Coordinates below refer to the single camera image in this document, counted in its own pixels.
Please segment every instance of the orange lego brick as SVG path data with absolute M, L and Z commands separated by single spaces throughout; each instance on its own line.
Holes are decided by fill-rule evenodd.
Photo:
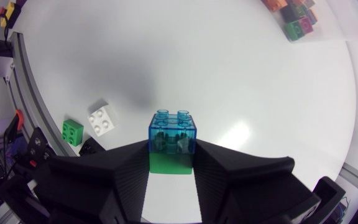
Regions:
M 286 0 L 262 0 L 267 8 L 269 8 L 271 11 L 275 12 L 279 9 L 282 9 L 283 7 L 287 6 Z

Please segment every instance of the metal frame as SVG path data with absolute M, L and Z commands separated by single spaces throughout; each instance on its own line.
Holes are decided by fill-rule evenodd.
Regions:
M 39 127 L 50 147 L 59 156 L 76 156 L 69 144 L 62 140 L 60 131 L 53 121 L 34 80 L 23 34 L 14 32 L 11 36 L 14 70 L 7 82 L 12 107 L 24 115 L 23 134 L 27 142 L 34 128 Z

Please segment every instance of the red clamp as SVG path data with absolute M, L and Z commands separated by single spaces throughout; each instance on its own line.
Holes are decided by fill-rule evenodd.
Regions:
M 21 110 L 16 110 L 15 112 L 15 116 L 19 117 L 19 122 L 17 124 L 17 130 L 19 131 L 20 129 L 22 129 L 23 127 L 23 123 L 24 123 L 24 117 L 23 117 L 23 113 Z

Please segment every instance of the green lego brick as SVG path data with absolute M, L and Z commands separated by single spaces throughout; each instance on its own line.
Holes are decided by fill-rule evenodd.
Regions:
M 149 154 L 150 172 L 153 174 L 191 174 L 193 170 L 192 154 Z
M 301 24 L 298 21 L 286 24 L 284 28 L 290 40 L 298 40 L 305 35 L 303 33 Z
M 72 119 L 68 119 L 63 122 L 62 139 L 73 146 L 77 146 L 82 142 L 83 131 L 84 126 Z

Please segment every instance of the lego stud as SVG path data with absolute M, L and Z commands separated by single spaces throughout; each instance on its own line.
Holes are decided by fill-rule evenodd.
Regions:
M 178 119 L 187 119 L 189 118 L 189 111 L 180 110 L 178 111 Z
M 93 123 L 93 121 L 94 121 L 94 116 L 90 116 L 90 117 L 89 117 L 89 121 L 90 121 L 90 123 Z
M 99 132 L 100 132 L 100 127 L 99 127 L 99 126 L 95 126 L 95 127 L 94 127 L 94 131 L 96 132 L 96 134 L 99 134 Z
M 180 118 L 179 125 L 182 127 L 189 127 L 189 126 L 191 126 L 191 119 L 190 118 Z
M 158 110 L 157 111 L 157 119 L 164 119 L 164 118 L 168 118 L 168 110 Z
M 98 110 L 97 112 L 98 116 L 101 118 L 103 116 L 103 111 L 102 110 Z
M 103 121 L 103 127 L 104 128 L 108 128 L 109 127 L 109 123 L 107 121 Z
M 165 126 L 168 124 L 167 118 L 156 118 L 155 124 L 158 126 Z

